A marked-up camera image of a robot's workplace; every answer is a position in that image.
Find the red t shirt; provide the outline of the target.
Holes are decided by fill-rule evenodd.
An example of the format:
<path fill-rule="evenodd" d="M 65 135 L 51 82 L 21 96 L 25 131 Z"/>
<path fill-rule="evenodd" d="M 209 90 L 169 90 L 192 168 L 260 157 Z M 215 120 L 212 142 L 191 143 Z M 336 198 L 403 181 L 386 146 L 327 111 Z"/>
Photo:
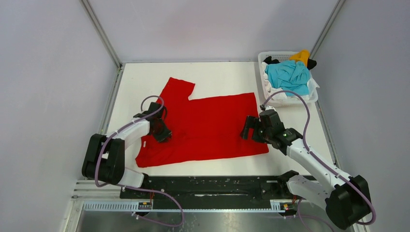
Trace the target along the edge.
<path fill-rule="evenodd" d="M 135 159 L 140 168 L 186 161 L 230 159 L 269 151 L 267 144 L 244 140 L 240 133 L 247 116 L 257 116 L 254 93 L 190 100 L 194 83 L 169 78 L 160 96 L 165 101 L 166 127 L 171 139 L 142 138 Z"/>

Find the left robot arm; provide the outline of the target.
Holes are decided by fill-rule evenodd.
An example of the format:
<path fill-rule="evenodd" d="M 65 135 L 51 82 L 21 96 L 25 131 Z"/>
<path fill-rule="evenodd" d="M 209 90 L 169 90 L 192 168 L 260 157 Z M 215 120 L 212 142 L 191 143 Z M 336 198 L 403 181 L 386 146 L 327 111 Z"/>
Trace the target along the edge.
<path fill-rule="evenodd" d="M 82 165 L 82 176 L 96 181 L 97 186 L 107 184 L 132 188 L 139 199 L 149 195 L 150 186 L 144 182 L 144 173 L 126 168 L 126 149 L 144 136 L 151 136 L 157 143 L 171 139 L 166 127 L 167 109 L 162 103 L 151 102 L 146 111 L 133 116 L 131 121 L 111 134 L 91 136 Z"/>

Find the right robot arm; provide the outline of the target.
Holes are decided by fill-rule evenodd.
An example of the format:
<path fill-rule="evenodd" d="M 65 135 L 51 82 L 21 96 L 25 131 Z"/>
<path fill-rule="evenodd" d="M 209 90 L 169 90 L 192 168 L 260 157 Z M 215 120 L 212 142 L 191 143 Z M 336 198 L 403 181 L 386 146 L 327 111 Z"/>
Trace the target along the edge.
<path fill-rule="evenodd" d="M 247 139 L 271 145 L 285 156 L 299 163 L 315 179 L 308 180 L 296 171 L 278 177 L 277 192 L 281 198 L 293 195 L 306 199 L 323 209 L 339 229 L 353 224 L 372 224 L 376 211 L 371 202 L 368 182 L 327 162 L 306 142 L 304 135 L 294 128 L 285 128 L 275 109 L 266 109 L 258 117 L 248 116 L 240 133 Z"/>

